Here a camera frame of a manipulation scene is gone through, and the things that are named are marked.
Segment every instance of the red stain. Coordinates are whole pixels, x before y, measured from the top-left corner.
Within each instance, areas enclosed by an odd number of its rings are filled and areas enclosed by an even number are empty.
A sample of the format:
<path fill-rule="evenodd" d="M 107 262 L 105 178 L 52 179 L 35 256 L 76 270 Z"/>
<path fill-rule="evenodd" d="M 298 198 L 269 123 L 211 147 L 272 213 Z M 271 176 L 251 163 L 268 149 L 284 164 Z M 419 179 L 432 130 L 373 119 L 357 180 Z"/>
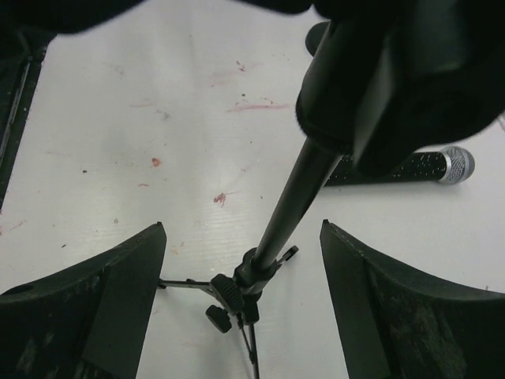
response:
<path fill-rule="evenodd" d="M 220 203 L 221 208 L 222 208 L 224 206 L 225 201 L 226 201 L 226 196 L 233 195 L 234 193 L 238 193 L 238 192 L 220 193 L 218 196 L 214 197 L 214 202 Z"/>
<path fill-rule="evenodd" d="M 232 109 L 229 109 L 226 111 L 227 113 L 236 113 L 236 112 L 243 112 L 243 111 L 254 111 L 258 109 L 287 109 L 291 107 L 291 104 L 243 104 L 243 105 L 237 105 Z"/>
<path fill-rule="evenodd" d="M 221 208 L 224 207 L 225 201 L 226 201 L 226 195 L 224 193 L 220 193 L 218 196 L 214 197 L 214 202 L 221 203 Z"/>
<path fill-rule="evenodd" d="M 217 81 L 213 81 L 211 87 L 213 88 L 216 85 L 227 85 L 231 83 L 228 79 L 218 79 Z"/>

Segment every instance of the red speck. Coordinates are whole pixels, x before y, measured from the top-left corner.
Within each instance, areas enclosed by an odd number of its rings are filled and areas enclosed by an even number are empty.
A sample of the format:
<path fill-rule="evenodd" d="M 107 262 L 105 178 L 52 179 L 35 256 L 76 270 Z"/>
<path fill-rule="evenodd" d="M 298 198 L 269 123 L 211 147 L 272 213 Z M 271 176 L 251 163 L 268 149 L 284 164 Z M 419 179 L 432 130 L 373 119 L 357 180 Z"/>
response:
<path fill-rule="evenodd" d="M 221 203 L 221 208 L 224 206 L 225 201 L 226 201 L 226 195 L 224 193 L 221 193 L 218 196 L 214 197 L 214 202 Z"/>
<path fill-rule="evenodd" d="M 220 193 L 218 196 L 214 197 L 215 203 L 221 203 L 221 208 L 224 206 L 224 202 L 226 201 L 227 195 L 233 195 L 238 192 L 229 192 L 229 193 Z"/>
<path fill-rule="evenodd" d="M 229 109 L 226 111 L 227 113 L 236 113 L 236 112 L 242 112 L 242 111 L 254 111 L 258 109 L 287 109 L 291 107 L 290 104 L 270 104 L 270 105 L 265 105 L 265 104 L 243 104 L 243 105 L 237 105 L 236 107 Z"/>

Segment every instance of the black microphone stand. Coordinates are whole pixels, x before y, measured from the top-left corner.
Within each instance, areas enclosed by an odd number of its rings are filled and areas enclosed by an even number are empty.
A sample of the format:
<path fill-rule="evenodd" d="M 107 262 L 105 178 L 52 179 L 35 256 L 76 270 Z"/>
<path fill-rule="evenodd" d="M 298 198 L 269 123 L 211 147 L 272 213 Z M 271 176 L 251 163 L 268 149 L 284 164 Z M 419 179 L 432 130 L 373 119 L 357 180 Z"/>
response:
<path fill-rule="evenodd" d="M 260 320 L 258 300 L 268 281 L 298 251 L 293 246 L 276 260 L 340 158 L 339 154 L 320 148 L 309 138 L 305 141 L 260 245 L 245 253 L 233 278 L 218 274 L 210 282 L 159 280 L 159 288 L 196 288 L 218 300 L 223 307 L 210 306 L 205 314 L 222 333 L 231 329 L 230 316 L 236 317 L 255 379 L 260 378 L 254 330 L 254 324 Z M 249 329 L 249 338 L 245 326 Z"/>

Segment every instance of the scuff mark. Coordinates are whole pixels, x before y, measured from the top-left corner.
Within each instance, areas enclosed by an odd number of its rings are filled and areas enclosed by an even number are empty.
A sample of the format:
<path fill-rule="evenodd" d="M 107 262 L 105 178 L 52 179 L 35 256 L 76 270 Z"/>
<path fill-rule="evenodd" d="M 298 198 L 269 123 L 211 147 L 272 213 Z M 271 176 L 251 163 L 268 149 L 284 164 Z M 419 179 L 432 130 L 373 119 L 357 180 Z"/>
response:
<path fill-rule="evenodd" d="M 18 227 L 23 226 L 26 222 L 27 222 L 26 220 L 23 220 L 18 225 L 16 225 L 15 227 L 11 227 L 8 231 L 13 231 L 14 229 L 17 229 Z"/>
<path fill-rule="evenodd" d="M 77 367 L 76 367 L 76 372 L 75 374 L 73 375 L 73 379 L 82 379 L 82 370 L 84 369 L 84 364 L 82 361 L 80 361 L 78 364 L 77 364 Z"/>
<path fill-rule="evenodd" d="M 153 105 L 155 105 L 155 102 L 151 99 L 148 99 L 148 98 L 145 98 L 145 99 L 142 99 L 142 101 L 140 101 L 139 103 L 137 104 L 130 104 L 130 108 L 145 108 L 145 107 L 152 107 Z"/>
<path fill-rule="evenodd" d="M 230 79 L 232 77 L 235 77 L 237 75 L 241 76 L 246 71 L 249 72 L 251 69 L 254 69 L 258 66 L 263 65 L 263 63 L 253 63 L 252 65 L 246 66 L 246 65 L 240 63 L 239 61 L 236 61 L 235 63 L 237 64 L 237 66 L 239 66 L 237 69 L 225 69 L 223 71 L 215 71 L 211 75 L 211 79 L 213 79 L 213 81 L 211 83 L 211 87 L 214 87 L 215 85 L 228 84 L 228 83 L 230 83 Z"/>
<path fill-rule="evenodd" d="M 275 109 L 287 109 L 291 107 L 291 104 L 244 104 L 244 105 L 237 105 L 228 111 L 226 113 L 238 113 L 238 112 L 243 112 L 243 111 L 257 111 L 257 110 L 275 110 Z"/>
<path fill-rule="evenodd" d="M 56 374 L 58 373 L 58 370 L 60 370 L 59 366 L 56 366 L 56 368 L 49 373 L 47 373 L 46 377 L 44 379 L 55 379 Z"/>
<path fill-rule="evenodd" d="M 71 156 L 68 152 L 45 152 L 49 156 Z"/>
<path fill-rule="evenodd" d="M 54 338 L 54 333 L 47 333 L 46 336 L 44 337 L 43 346 L 45 347 L 45 346 L 49 345 L 49 343 L 51 343 L 53 338 Z"/>
<path fill-rule="evenodd" d="M 168 112 L 162 111 L 160 109 L 157 109 L 156 113 L 162 115 L 161 116 L 161 121 L 163 121 L 163 122 L 166 122 L 166 121 L 168 121 L 168 120 L 170 120 L 172 118 L 172 116 L 170 116 L 170 114 Z"/>
<path fill-rule="evenodd" d="M 105 66 L 113 69 L 119 75 L 120 79 L 122 79 L 123 76 L 125 75 L 125 67 L 124 66 L 116 65 L 116 64 L 114 64 L 112 62 L 104 62 L 103 64 Z"/>
<path fill-rule="evenodd" d="M 33 338 L 30 338 L 24 347 L 23 354 L 17 361 L 16 371 L 22 371 L 26 374 L 32 372 L 33 362 L 37 355 L 37 346 Z"/>
<path fill-rule="evenodd" d="M 278 103 L 276 103 L 275 101 L 268 99 L 267 97 L 262 97 L 261 99 L 262 99 L 262 100 L 267 100 L 267 101 L 269 101 L 269 102 L 270 102 L 270 105 L 278 104 Z"/>

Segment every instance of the black object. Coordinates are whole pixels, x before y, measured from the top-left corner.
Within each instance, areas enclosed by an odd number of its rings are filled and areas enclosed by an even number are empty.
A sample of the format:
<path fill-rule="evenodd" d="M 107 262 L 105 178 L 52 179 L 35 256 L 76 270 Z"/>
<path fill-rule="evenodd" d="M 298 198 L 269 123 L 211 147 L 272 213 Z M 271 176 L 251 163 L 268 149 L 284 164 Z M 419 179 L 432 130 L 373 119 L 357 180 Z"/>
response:
<path fill-rule="evenodd" d="M 0 209 L 35 94 L 45 47 L 0 60 Z"/>
<path fill-rule="evenodd" d="M 0 296 L 0 377 L 134 378 L 163 264 L 157 223 Z"/>
<path fill-rule="evenodd" d="M 399 168 L 381 178 L 359 175 L 354 170 L 353 156 L 344 156 L 325 186 L 439 181 L 446 172 L 447 162 L 440 152 L 414 153 Z"/>
<path fill-rule="evenodd" d="M 344 156 L 325 186 L 427 181 L 459 184 L 475 170 L 472 154 L 458 146 L 447 146 L 440 152 L 415 152 L 392 174 L 381 178 L 359 175 L 353 163 L 352 156 Z"/>
<path fill-rule="evenodd" d="M 317 48 L 323 39 L 330 21 L 323 21 L 312 26 L 305 37 L 305 47 L 311 56 L 316 55 Z"/>
<path fill-rule="evenodd" d="M 368 2 L 333 20 L 298 97 L 302 129 L 334 151 L 352 149 L 369 176 L 387 174 L 422 146 L 482 130 L 505 108 L 505 36 L 488 23 L 504 7 Z"/>
<path fill-rule="evenodd" d="M 327 221 L 320 237 L 350 379 L 503 376 L 504 294 L 421 272 Z"/>

